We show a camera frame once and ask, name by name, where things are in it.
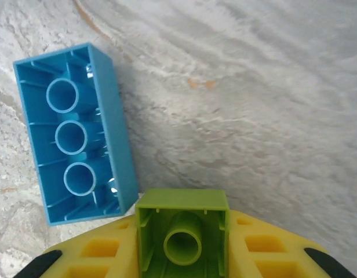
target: blue tube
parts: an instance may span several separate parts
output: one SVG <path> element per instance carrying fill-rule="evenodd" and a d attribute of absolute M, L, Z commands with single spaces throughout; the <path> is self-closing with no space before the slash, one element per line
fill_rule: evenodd
<path fill-rule="evenodd" d="M 76 196 L 86 196 L 112 178 L 110 163 L 105 158 L 70 164 L 64 172 L 65 187 Z"/>
<path fill-rule="evenodd" d="M 57 78 L 47 88 L 48 105 L 57 113 L 89 113 L 97 108 L 95 90 L 67 78 Z"/>
<path fill-rule="evenodd" d="M 100 122 L 63 121 L 55 131 L 57 147 L 67 155 L 77 155 L 105 146 Z"/>

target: green tube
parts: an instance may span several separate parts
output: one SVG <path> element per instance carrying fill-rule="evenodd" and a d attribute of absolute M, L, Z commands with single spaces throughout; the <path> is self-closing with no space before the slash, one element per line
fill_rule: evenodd
<path fill-rule="evenodd" d="M 202 223 L 194 213 L 182 211 L 171 220 L 163 248 L 176 265 L 191 265 L 202 253 Z"/>

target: toy brick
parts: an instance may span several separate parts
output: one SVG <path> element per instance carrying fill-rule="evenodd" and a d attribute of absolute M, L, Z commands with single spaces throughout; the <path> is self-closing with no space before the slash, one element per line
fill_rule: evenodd
<path fill-rule="evenodd" d="M 224 191 L 150 189 L 136 205 L 141 278 L 228 277 Z"/>
<path fill-rule="evenodd" d="M 123 215 L 138 189 L 111 59 L 85 43 L 14 71 L 49 225 Z"/>

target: green duplo brick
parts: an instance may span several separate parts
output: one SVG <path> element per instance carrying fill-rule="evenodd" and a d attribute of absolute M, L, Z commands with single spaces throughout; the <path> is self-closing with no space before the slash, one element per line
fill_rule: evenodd
<path fill-rule="evenodd" d="M 229 213 L 222 190 L 150 189 L 136 205 L 140 277 L 228 277 Z"/>

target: marble surface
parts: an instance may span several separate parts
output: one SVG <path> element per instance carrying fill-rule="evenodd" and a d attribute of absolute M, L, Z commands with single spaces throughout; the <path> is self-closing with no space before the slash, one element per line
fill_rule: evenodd
<path fill-rule="evenodd" d="M 357 275 L 357 0 L 0 0 L 0 278 L 112 220 L 47 226 L 12 69 L 87 41 L 142 192 L 223 188 Z"/>

